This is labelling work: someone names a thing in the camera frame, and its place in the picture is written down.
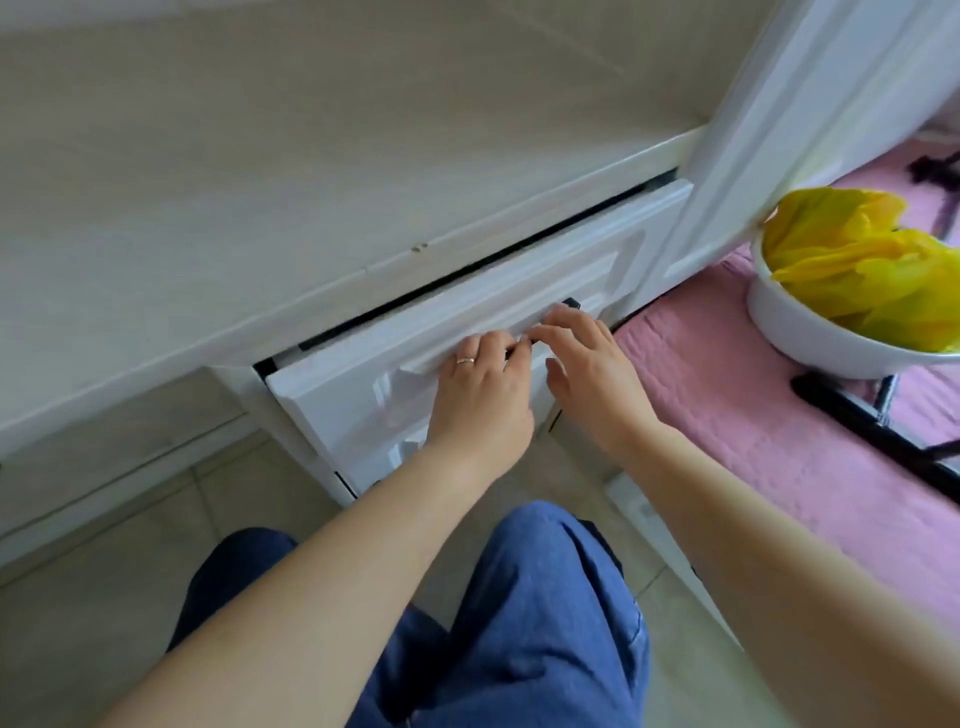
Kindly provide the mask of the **person's right hand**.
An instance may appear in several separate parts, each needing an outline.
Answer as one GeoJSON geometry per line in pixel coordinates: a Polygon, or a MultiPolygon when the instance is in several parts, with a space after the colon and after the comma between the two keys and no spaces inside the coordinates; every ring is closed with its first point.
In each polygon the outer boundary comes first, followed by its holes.
{"type": "Polygon", "coordinates": [[[560,408],[594,445],[625,466],[631,455],[644,451],[662,422],[633,363],[604,325],[605,339],[576,339],[543,318],[529,335],[549,349],[549,358],[557,358],[568,376],[572,401],[560,408]]]}

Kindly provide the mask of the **person's left hand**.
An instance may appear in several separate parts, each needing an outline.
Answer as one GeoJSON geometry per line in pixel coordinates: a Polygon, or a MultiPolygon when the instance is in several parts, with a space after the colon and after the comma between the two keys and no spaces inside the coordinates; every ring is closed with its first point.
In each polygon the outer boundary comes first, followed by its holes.
{"type": "Polygon", "coordinates": [[[440,369],[425,450],[445,471],[487,490],[524,455],[535,420],[531,340],[514,337],[504,370],[483,372],[482,334],[463,338],[440,369]]]}

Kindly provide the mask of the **white drawer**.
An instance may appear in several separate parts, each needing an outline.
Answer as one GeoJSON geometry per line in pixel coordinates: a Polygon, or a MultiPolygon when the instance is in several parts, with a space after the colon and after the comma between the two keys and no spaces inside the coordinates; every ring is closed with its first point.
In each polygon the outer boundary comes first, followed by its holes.
{"type": "Polygon", "coordinates": [[[321,346],[266,386],[342,483],[362,494],[426,437],[441,365],[471,334],[520,337],[563,302],[603,313],[640,286],[693,185],[625,200],[321,346]]]}

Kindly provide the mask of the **person's right forearm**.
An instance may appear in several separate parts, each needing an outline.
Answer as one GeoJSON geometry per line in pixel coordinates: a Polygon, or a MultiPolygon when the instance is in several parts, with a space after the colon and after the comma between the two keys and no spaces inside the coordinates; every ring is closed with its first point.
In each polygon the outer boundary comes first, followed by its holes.
{"type": "Polygon", "coordinates": [[[953,637],[678,430],[602,433],[798,725],[960,728],[953,637]]]}

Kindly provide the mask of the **person's left forearm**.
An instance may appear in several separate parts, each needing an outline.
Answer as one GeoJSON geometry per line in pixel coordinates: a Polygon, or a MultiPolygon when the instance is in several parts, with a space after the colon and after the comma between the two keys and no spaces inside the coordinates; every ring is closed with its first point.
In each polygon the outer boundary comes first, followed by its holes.
{"type": "Polygon", "coordinates": [[[345,728],[443,545],[526,450],[426,443],[187,637],[98,728],[345,728]]]}

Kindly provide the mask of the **pink bed cover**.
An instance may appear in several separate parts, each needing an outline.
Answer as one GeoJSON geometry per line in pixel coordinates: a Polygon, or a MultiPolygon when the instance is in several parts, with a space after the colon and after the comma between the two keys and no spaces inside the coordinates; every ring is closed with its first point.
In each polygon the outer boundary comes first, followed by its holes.
{"type": "Polygon", "coordinates": [[[908,601],[960,634],[960,506],[809,406],[750,321],[749,245],[615,335],[656,414],[908,601]]]}

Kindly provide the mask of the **white plastic basin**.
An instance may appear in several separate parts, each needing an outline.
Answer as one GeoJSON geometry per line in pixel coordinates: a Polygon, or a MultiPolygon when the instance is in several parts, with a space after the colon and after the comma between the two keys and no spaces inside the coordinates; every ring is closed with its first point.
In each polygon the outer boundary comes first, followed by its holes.
{"type": "Polygon", "coordinates": [[[772,278],[762,254],[762,232],[750,241],[754,279],[746,306],[766,341],[799,365],[846,381],[878,381],[913,367],[960,366],[960,353],[928,353],[887,345],[819,316],[772,278]]]}

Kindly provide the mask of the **blue jeans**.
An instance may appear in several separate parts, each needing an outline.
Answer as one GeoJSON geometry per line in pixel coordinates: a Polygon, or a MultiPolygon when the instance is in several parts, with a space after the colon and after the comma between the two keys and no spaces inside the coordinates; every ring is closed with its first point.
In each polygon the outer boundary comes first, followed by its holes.
{"type": "Polygon", "coordinates": [[[405,608],[344,728],[642,728],[650,675],[602,533],[531,501],[491,531],[450,626],[405,608]]]}

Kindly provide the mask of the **white cabinet door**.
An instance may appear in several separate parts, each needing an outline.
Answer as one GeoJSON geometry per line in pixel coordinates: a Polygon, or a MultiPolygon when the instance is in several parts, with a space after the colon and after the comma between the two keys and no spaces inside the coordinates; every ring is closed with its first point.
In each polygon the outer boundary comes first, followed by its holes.
{"type": "Polygon", "coordinates": [[[909,139],[960,89],[960,0],[784,0],[679,176],[692,192],[617,322],[748,241],[795,188],[909,139]]]}

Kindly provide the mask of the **yellow cloth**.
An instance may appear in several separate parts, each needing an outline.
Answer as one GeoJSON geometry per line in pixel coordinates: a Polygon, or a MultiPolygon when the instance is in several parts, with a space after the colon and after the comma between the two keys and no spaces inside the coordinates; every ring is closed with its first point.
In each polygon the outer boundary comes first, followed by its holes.
{"type": "Polygon", "coordinates": [[[772,280],[823,319],[887,345],[960,354],[960,248],[900,227],[891,192],[788,193],[762,224],[772,280]]]}

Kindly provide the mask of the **black metal stand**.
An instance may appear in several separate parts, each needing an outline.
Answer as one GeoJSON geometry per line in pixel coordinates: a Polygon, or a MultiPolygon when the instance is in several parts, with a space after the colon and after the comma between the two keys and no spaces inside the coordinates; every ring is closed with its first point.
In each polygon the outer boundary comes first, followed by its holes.
{"type": "Polygon", "coordinates": [[[960,439],[927,444],[896,427],[891,412],[900,382],[899,374],[883,377],[875,384],[872,401],[816,370],[792,377],[789,384],[792,392],[810,407],[960,508],[960,466],[949,464],[960,457],[960,439]]]}

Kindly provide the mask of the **white wardrobe cabinet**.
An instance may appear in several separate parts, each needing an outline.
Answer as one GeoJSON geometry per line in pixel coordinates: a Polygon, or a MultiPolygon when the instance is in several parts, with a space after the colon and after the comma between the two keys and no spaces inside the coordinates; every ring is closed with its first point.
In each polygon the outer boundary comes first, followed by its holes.
{"type": "Polygon", "coordinates": [[[245,366],[679,171],[783,0],[0,0],[0,569],[245,366]]]}

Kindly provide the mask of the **black object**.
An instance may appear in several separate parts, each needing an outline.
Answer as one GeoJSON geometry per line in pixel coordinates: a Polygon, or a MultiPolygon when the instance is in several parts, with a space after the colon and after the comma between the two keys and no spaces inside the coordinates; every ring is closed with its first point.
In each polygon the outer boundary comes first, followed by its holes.
{"type": "Polygon", "coordinates": [[[960,192],[960,149],[943,158],[923,155],[906,167],[913,185],[930,184],[948,193],[960,192]]]}

